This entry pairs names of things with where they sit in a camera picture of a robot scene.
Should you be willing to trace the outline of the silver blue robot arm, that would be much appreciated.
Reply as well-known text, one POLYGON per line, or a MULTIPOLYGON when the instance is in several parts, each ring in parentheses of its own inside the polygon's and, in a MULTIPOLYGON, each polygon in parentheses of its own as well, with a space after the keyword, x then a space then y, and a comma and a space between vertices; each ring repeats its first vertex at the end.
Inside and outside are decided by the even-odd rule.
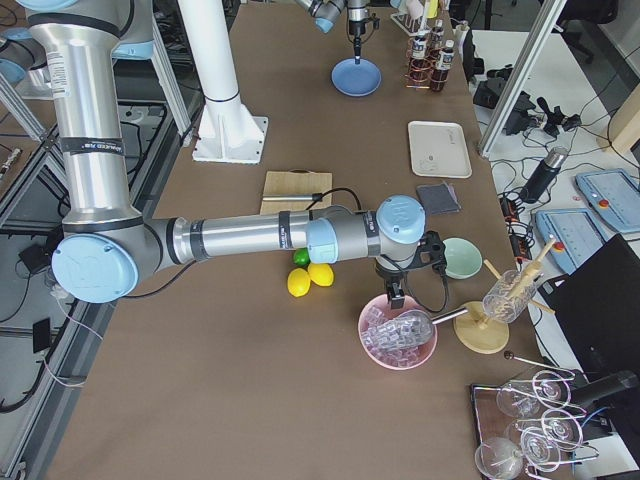
POLYGON ((369 2, 363 0, 300 0, 296 1, 313 19, 316 27, 328 33, 339 20, 343 11, 347 12, 346 33, 352 44, 356 65, 362 61, 362 45, 368 25, 373 30, 379 28, 380 19, 369 10, 369 2))
POLYGON ((147 220, 130 199, 113 62, 153 51, 147 1, 28 1, 28 31, 46 54, 70 209, 51 267, 71 295, 106 303, 172 265, 216 256, 306 248, 314 263, 372 258, 393 307, 400 282, 429 255, 446 267, 445 247, 406 195, 376 211, 340 206, 223 219, 147 220))

